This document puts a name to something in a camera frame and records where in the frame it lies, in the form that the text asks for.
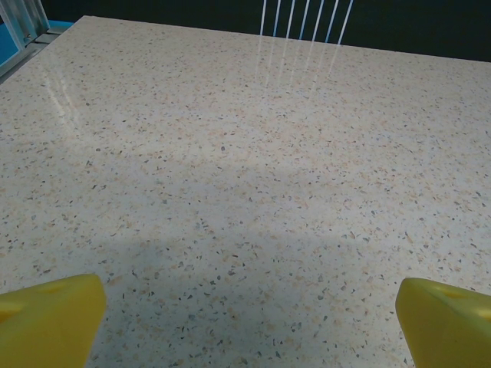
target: yellow object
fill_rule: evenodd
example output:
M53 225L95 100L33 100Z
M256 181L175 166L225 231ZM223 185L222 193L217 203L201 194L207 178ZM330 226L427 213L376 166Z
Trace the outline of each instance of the yellow object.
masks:
M416 368L491 367L490 296L407 278L396 311Z
M95 274L0 295L0 366L83 367L105 307Z

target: white chair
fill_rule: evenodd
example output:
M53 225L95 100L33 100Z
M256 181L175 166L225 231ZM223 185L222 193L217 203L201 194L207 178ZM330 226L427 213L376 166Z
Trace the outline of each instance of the white chair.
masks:
M264 18L265 18L265 13L266 13L266 2L267 2L267 0L264 0L263 5L262 5L261 31L259 32L260 35L262 35L262 32L264 31ZM280 10L281 3L282 3L282 0L278 0L278 5L276 6L276 18L275 18L275 28L273 30L273 37L276 37L276 29L278 27L278 17L279 17L279 10ZM329 29L328 29L328 33L325 37L325 42L328 42L328 40L329 40L329 36L331 34L331 29L332 29L332 23L334 22L334 17L336 16L336 11L338 10L338 3L339 3L339 0L336 0L336 2L334 4L334 8L332 10L331 21L329 22ZM302 27L300 29L300 36L298 38L300 40L302 39L302 37L304 35L305 20L307 19L307 12L308 12L308 6L309 5L310 5L310 0L307 0L307 3L305 4ZM343 28L341 29L341 34L339 35L338 44L341 44L341 41L343 39L344 30L346 29L346 24L348 23L348 18L350 16L350 11L351 11L352 5L353 5L353 0L350 0L348 10L346 11L346 16L344 17ZM315 40L315 36L317 35L319 20L321 19L321 14L322 14L323 8L324 8L324 0L321 0L321 6L319 7L319 12L317 14L317 21L315 22L315 28L314 28L314 34L312 35L312 40ZM290 8L290 19L288 20L288 29L286 31L286 38L288 38L290 36L290 27L292 26L292 17L293 17L293 11L294 10L295 10L295 0L292 0L292 6Z

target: dark background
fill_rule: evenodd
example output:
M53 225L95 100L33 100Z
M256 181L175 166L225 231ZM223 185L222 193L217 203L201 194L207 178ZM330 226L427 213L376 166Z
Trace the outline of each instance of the dark background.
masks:
M42 0L49 19L82 15L258 34L262 0ZM297 38L306 0L297 0L290 38ZM311 0L304 39L311 39L321 0ZM282 0L278 36L285 37L292 0ZM330 42L337 42L349 0L340 0ZM272 35L277 0L268 0ZM316 41L324 41L334 0L325 0ZM343 44L491 61L489 0L354 0Z

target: quartz countertop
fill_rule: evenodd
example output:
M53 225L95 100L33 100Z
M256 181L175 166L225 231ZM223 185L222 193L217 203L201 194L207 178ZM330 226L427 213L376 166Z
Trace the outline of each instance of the quartz countertop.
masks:
M491 64L84 17L0 86L0 292L96 273L87 367L406 367L491 294Z

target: speckled countertop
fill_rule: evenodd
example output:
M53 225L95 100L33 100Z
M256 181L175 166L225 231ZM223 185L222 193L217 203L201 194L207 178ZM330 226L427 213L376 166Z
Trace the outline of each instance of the speckled countertop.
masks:
M97 273L87 367L405 367L491 294L491 64L82 18L0 86L0 292Z

